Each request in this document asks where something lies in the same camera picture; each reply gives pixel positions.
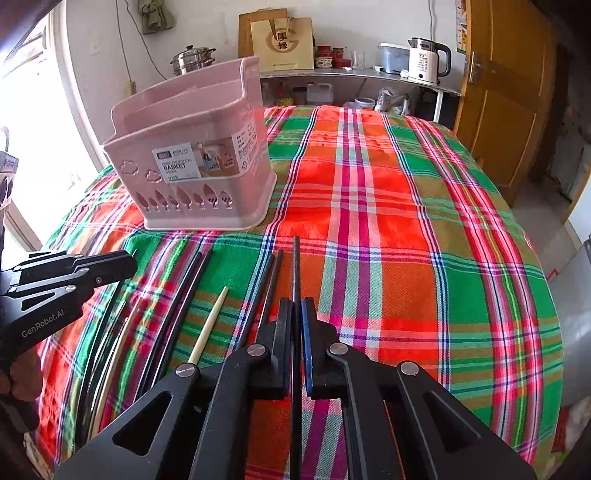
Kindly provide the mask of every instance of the shelf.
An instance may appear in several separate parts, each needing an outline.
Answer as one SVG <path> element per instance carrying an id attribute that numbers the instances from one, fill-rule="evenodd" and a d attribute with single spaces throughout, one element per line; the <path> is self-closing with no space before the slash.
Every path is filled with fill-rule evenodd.
<path id="1" fill-rule="evenodd" d="M 411 82 L 410 80 L 403 79 L 400 75 L 376 72 L 374 69 L 363 69 L 363 70 L 345 70 L 345 69 L 313 69 L 313 70 L 276 70 L 274 72 L 261 72 L 261 80 L 274 79 L 274 78 L 285 78 L 285 77 L 357 77 L 363 79 L 377 79 L 386 80 L 390 82 L 402 82 L 409 85 L 416 85 L 423 88 L 428 88 L 434 92 L 448 93 L 453 96 L 461 96 L 460 92 L 442 87 L 440 85 L 432 85 L 429 83 Z"/>

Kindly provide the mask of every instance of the metal screw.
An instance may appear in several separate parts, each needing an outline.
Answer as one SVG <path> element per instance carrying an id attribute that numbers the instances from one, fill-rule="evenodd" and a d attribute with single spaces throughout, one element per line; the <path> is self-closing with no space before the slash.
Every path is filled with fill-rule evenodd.
<path id="1" fill-rule="evenodd" d="M 193 364 L 182 364 L 175 370 L 176 374 L 181 378 L 187 378 L 197 371 L 197 367 Z"/>
<path id="2" fill-rule="evenodd" d="M 248 353 L 250 356 L 261 356 L 264 355 L 266 350 L 267 349 L 264 345 L 261 345 L 260 343 L 253 343 L 246 349 L 246 353 Z"/>
<path id="3" fill-rule="evenodd" d="M 344 343 L 336 342 L 330 346 L 330 353 L 334 355 L 344 355 L 349 350 L 349 347 L 346 346 Z"/>
<path id="4" fill-rule="evenodd" d="M 400 371 L 404 375 L 414 377 L 418 373 L 418 365 L 415 362 L 404 362 L 400 365 Z"/>

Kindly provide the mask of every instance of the human hand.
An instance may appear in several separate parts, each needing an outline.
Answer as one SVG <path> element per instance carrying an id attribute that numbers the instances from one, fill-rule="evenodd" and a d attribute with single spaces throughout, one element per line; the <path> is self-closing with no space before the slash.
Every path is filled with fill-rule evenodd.
<path id="1" fill-rule="evenodd" d="M 18 357 L 10 367 L 12 388 L 8 377 L 0 371 L 0 394 L 12 393 L 12 396 L 22 401 L 34 401 L 41 395 L 43 387 L 43 373 L 41 359 L 34 348 Z"/>

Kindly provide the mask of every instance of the door latch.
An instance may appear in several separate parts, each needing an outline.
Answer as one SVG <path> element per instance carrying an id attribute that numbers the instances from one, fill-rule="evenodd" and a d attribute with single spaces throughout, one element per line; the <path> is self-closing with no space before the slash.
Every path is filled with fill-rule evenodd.
<path id="1" fill-rule="evenodd" d="M 478 82 L 478 78 L 480 78 L 480 70 L 482 67 L 483 65 L 480 60 L 480 54 L 477 51 L 473 51 L 470 55 L 470 70 L 468 76 L 469 83 L 474 85 Z"/>

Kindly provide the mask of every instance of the paper bag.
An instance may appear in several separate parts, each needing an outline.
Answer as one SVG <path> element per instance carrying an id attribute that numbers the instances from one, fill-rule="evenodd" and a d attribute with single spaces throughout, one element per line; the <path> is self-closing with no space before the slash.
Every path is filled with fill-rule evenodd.
<path id="1" fill-rule="evenodd" d="M 314 68 L 311 18 L 279 18 L 251 23 L 252 46 L 259 70 Z"/>

